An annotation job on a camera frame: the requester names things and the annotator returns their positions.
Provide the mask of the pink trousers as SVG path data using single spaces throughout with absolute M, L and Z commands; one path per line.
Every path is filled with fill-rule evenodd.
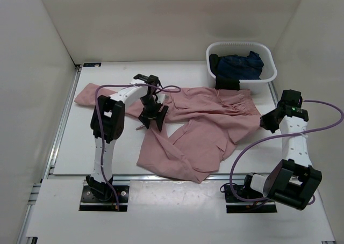
M 260 113 L 249 90 L 199 87 L 168 95 L 165 121 L 183 126 L 172 135 L 151 126 L 137 161 L 160 176 L 200 183 L 219 170 L 237 142 L 259 128 Z

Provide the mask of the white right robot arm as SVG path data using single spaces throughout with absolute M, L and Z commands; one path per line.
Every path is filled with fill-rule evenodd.
M 322 173 L 312 167 L 306 140 L 308 112 L 302 109 L 301 92 L 284 90 L 277 108 L 260 118 L 260 126 L 282 138 L 282 160 L 268 176 L 250 173 L 241 194 L 253 201 L 263 198 L 303 210 L 322 180 Z

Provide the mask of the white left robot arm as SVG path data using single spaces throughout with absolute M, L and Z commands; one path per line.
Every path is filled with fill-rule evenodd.
M 157 93 L 164 90 L 157 76 L 137 74 L 130 84 L 118 85 L 122 90 L 114 95 L 100 93 L 109 87 L 102 85 L 95 90 L 95 109 L 90 127 L 95 137 L 96 152 L 93 171 L 86 177 L 92 194 L 102 202 L 118 199 L 112 185 L 112 159 L 115 143 L 124 130 L 126 109 L 140 100 L 143 108 L 139 121 L 146 128 L 155 121 L 159 131 L 168 111 L 166 105 L 157 101 Z

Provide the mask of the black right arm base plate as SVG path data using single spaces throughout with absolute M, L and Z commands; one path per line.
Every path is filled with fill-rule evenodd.
M 260 198 L 262 195 L 258 192 L 251 192 L 245 189 L 244 185 L 233 184 L 234 190 L 238 195 L 247 199 Z M 237 199 L 230 189 L 230 184 L 225 183 L 220 187 L 220 192 L 225 195 L 226 213 L 227 214 L 240 214 L 240 213 L 277 213 L 275 202 L 242 202 Z

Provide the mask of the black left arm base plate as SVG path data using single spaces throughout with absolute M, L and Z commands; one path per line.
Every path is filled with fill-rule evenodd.
M 129 185 L 85 182 L 79 204 L 80 211 L 126 212 L 130 194 Z

